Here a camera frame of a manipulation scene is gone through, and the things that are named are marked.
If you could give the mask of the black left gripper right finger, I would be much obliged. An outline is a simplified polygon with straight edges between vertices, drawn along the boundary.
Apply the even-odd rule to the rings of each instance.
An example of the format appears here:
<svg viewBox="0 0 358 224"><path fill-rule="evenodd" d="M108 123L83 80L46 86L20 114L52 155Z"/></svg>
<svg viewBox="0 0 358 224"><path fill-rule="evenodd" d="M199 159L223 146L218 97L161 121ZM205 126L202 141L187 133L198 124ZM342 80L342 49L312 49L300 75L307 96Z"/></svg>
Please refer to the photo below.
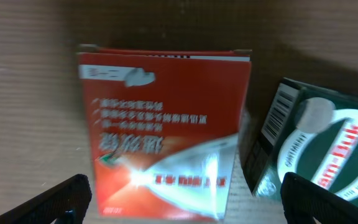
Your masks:
<svg viewBox="0 0 358 224"><path fill-rule="evenodd" d="M288 224L358 224L358 207L294 172L287 172L281 186Z"/></svg>

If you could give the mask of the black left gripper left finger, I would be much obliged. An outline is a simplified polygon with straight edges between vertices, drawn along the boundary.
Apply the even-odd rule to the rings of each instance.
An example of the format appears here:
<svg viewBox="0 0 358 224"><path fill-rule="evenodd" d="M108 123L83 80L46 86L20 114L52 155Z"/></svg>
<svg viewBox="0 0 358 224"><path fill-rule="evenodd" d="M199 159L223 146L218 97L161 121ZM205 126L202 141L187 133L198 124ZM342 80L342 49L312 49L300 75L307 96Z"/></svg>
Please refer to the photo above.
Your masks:
<svg viewBox="0 0 358 224"><path fill-rule="evenodd" d="M3 213L0 224L82 224L91 199L88 177L76 174Z"/></svg>

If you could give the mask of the red medicine box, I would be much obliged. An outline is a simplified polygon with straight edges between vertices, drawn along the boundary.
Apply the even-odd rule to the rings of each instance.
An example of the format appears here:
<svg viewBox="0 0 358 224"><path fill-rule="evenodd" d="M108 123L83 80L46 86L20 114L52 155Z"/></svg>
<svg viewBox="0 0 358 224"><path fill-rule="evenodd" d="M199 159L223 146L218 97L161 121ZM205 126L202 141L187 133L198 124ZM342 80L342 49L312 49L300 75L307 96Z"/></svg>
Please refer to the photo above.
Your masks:
<svg viewBox="0 0 358 224"><path fill-rule="evenodd" d="M250 69L239 50L79 52L99 214L223 220Z"/></svg>

